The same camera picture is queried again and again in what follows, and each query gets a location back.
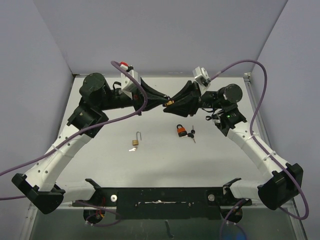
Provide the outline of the brass padlock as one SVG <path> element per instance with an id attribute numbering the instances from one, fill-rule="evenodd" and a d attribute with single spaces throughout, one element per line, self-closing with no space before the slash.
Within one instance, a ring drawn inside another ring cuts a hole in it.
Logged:
<path id="1" fill-rule="evenodd" d="M 135 139 L 132 140 L 132 146 L 138 147 L 141 140 L 142 140 L 142 134 L 140 131 L 137 131 L 135 134 Z"/>
<path id="2" fill-rule="evenodd" d="M 168 96 L 167 102 L 164 103 L 163 106 L 164 106 L 164 107 L 168 107 L 168 106 L 172 105 L 174 102 L 175 102 L 175 101 L 174 101 L 171 97 Z"/>

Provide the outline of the black headed key bunch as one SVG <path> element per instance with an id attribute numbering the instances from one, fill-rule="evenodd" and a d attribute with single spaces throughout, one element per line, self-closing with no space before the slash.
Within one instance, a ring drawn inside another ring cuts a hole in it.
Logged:
<path id="1" fill-rule="evenodd" d="M 187 134 L 187 136 L 188 136 L 189 138 L 191 138 L 194 143 L 196 143 L 195 133 L 196 133 L 195 128 L 194 128 L 194 126 L 192 126 L 191 131 Z"/>

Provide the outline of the orange black padlock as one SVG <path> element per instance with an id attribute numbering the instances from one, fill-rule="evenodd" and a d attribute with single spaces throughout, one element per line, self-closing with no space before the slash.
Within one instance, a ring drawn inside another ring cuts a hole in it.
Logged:
<path id="1" fill-rule="evenodd" d="M 188 132 L 181 124 L 178 124 L 176 126 L 176 131 L 177 131 L 177 134 L 180 138 L 186 137 L 188 135 Z"/>

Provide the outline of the silver keys of padlock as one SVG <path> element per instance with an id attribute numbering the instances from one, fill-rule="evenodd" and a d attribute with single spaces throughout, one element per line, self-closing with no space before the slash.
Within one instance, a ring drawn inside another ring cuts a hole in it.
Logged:
<path id="1" fill-rule="evenodd" d="M 135 147 L 131 148 L 129 151 L 130 151 L 130 152 L 135 152 L 137 149 L 138 149 L 138 147 L 135 146 Z"/>

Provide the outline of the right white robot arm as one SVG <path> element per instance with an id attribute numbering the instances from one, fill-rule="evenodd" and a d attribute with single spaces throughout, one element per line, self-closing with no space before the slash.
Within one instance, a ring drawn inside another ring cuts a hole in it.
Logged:
<path id="1" fill-rule="evenodd" d="M 186 118 L 195 115 L 198 109 L 212 109 L 206 120 L 213 121 L 224 136 L 238 145 L 264 179 L 255 183 L 240 178 L 225 184 L 223 200 L 230 205 L 242 198 L 260 200 L 270 210 L 276 210 L 299 194 L 303 169 L 299 164 L 290 164 L 277 155 L 251 129 L 250 123 L 238 109 L 242 97 L 243 91 L 237 84 L 209 91 L 195 81 L 188 81 L 164 104 L 163 111 Z"/>

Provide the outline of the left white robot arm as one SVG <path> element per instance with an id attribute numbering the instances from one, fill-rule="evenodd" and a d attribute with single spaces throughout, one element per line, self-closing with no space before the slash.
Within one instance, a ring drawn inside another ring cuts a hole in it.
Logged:
<path id="1" fill-rule="evenodd" d="M 101 73 L 87 75 L 79 89 L 78 107 L 47 153 L 31 169 L 13 176 L 12 183 L 43 214 L 52 213 L 65 202 L 100 203 L 102 193 L 92 179 L 65 184 L 57 183 L 57 179 L 78 151 L 109 122 L 106 110 L 134 107 L 139 115 L 168 102 L 168 96 L 149 87 L 134 70 L 122 77 L 130 85 L 128 90 L 110 88 Z"/>

